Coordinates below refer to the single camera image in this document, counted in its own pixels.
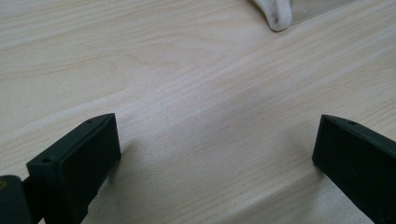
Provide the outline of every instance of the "wooden table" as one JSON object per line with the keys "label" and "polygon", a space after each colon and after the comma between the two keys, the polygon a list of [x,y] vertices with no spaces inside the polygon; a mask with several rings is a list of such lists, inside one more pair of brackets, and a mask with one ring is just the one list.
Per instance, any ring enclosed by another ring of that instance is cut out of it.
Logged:
{"label": "wooden table", "polygon": [[0,3],[0,175],[114,112],[83,223],[371,223],[311,161],[321,114],[396,139],[396,2],[273,33],[249,0]]}

